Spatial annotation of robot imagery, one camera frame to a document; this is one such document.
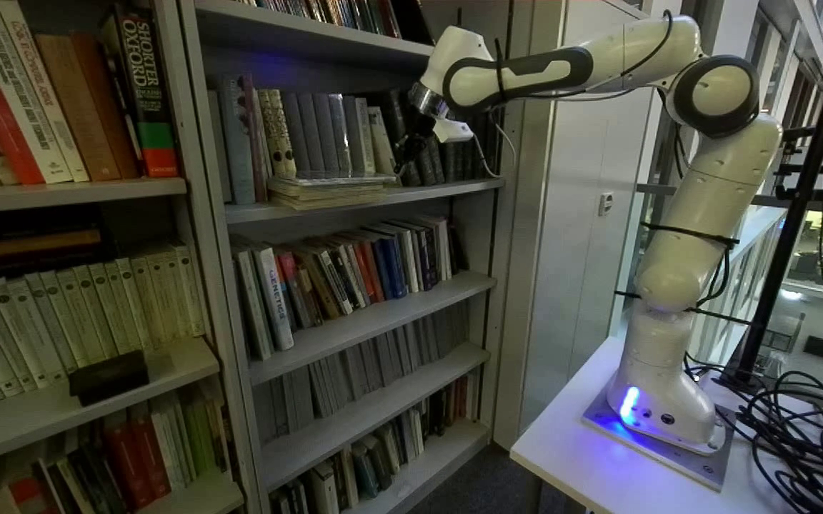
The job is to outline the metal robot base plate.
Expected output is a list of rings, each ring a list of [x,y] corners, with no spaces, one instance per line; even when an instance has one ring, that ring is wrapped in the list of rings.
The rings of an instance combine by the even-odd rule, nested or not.
[[[658,413],[650,411],[643,400],[646,394],[637,384],[628,384],[617,404],[610,404],[610,395],[598,394],[584,411],[584,421],[634,447],[637,454],[658,460],[661,464],[713,490],[720,490],[731,457],[734,428],[730,421],[717,421],[713,440],[696,447],[667,443],[650,433]]]

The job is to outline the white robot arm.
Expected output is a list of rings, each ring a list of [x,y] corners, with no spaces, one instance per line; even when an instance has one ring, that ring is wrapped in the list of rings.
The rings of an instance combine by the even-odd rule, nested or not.
[[[463,143],[470,111],[520,96],[573,96],[656,86],[674,121],[701,146],[667,200],[641,258],[624,354],[607,384],[621,421],[651,440],[710,454],[723,440],[716,401],[683,371],[691,307],[737,241],[737,228],[781,146],[781,121],[760,107],[750,59],[701,49],[687,14],[634,20],[551,51],[501,59],[478,30],[450,24],[413,86],[414,121],[398,153],[431,136]]]

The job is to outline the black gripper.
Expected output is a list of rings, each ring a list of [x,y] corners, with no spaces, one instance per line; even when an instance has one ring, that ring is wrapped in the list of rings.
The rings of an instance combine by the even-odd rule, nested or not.
[[[408,166],[431,136],[436,119],[430,114],[406,114],[404,116],[404,131],[396,143],[396,166],[404,168]]]

